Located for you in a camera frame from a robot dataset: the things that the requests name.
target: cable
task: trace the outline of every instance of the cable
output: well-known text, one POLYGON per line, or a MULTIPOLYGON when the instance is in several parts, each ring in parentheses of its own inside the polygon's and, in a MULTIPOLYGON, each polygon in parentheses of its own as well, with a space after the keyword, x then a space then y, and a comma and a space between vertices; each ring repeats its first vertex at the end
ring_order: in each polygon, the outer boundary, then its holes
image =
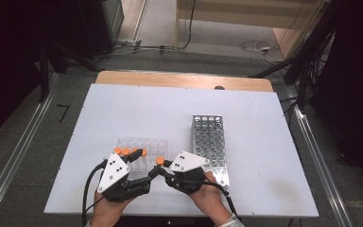
POLYGON ((86 207, 86 203, 87 203, 87 194, 88 194, 88 188, 90 187, 90 182, 91 179, 94 177, 94 174, 101 168, 105 168, 105 165, 108 163, 108 160, 105 159, 101 164, 99 164, 98 166, 96 166, 93 171, 90 173, 90 176, 88 176, 87 182, 85 183, 85 187, 84 187, 84 194, 83 194, 83 198, 82 198, 82 207, 81 207, 81 224, 82 226, 85 226, 87 224, 87 209, 86 207))
POLYGON ((178 179, 178 181, 180 181, 181 183, 199 183, 199 184, 211 185, 211 186, 216 187, 226 197, 226 201, 228 202, 229 207, 231 208, 232 213, 234 213, 235 216, 238 218, 237 212, 235 211, 235 208, 234 208, 234 205, 233 205, 232 198, 229 197, 229 192, 226 191, 225 189, 223 189, 223 187, 221 185, 219 185, 218 183, 213 183, 208 178, 207 178, 207 180, 209 182, 203 182, 203 181, 188 181, 188 180, 185 180, 185 179, 178 179))
POLYGON ((190 41, 191 41, 191 27, 192 27, 192 24, 193 24, 193 16, 194 16, 194 9, 195 8, 196 8, 196 0, 194 0, 193 7, 191 8, 190 25, 188 27, 188 40, 187 40, 187 43, 184 45, 184 47, 182 47, 180 50, 184 50, 190 44, 190 41))
POLYGON ((91 209, 91 207, 93 207, 93 206, 95 206, 97 203, 99 203, 100 201, 102 201, 102 199, 104 199, 105 197, 104 196, 102 196, 101 198, 99 198, 99 200, 97 200, 96 202, 94 202, 91 206, 89 206, 86 210, 85 210, 85 212, 87 213, 90 209, 91 209))
POLYGON ((191 14, 190 14, 190 23, 189 23, 189 27, 188 27, 188 40, 187 40, 187 43, 184 45, 184 47, 182 48, 178 48, 176 49, 175 47, 173 46, 166 46, 166 45, 159 45, 159 46, 153 46, 153 45, 139 45, 139 46, 130 46, 130 47, 134 47, 134 48, 149 48, 149 49, 154 49, 154 50, 173 50, 173 51, 181 51, 181 50, 184 50, 189 44, 190 44, 190 41, 191 41, 191 28, 193 26, 193 17, 194 17, 194 11, 195 11, 195 8, 196 8, 196 1, 197 0, 194 0, 193 2, 193 7, 191 9, 191 14))
POLYGON ((302 12, 302 9, 303 9, 303 5, 304 5, 304 2, 305 2, 306 0, 302 0, 302 5, 300 6, 300 9, 299 9, 299 12, 297 12, 297 15, 296 15, 296 18, 294 18, 294 21, 293 21, 293 23, 290 25, 290 27, 285 31, 285 34, 283 35, 283 37, 282 37, 282 40, 281 40, 281 42, 280 42, 280 44, 282 44, 282 42, 283 42, 283 39, 285 38, 285 35, 286 35, 286 33, 294 26, 294 24, 296 24, 296 21, 297 21, 297 19, 299 18, 299 15, 300 15, 300 12, 302 12))

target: hand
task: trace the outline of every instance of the hand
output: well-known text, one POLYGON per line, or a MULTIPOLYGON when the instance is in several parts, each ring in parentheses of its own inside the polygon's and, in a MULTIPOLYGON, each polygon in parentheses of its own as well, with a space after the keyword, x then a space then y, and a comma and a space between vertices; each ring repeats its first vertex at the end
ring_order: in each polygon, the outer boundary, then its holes
MULTIPOLYGON (((98 201, 102 195, 95 191, 94 201, 98 201)), ((99 203, 94 206, 94 214, 91 219, 91 227, 113 227, 113 225, 120 219, 126 206, 135 198, 123 202, 107 201, 103 198, 99 203)))
MULTIPOLYGON (((206 172, 205 176, 211 182, 216 182, 212 172, 206 172)), ((222 225, 232 216, 232 213, 223 205, 219 190, 214 186, 204 184, 199 191, 191 194, 190 198, 216 226, 222 225)))

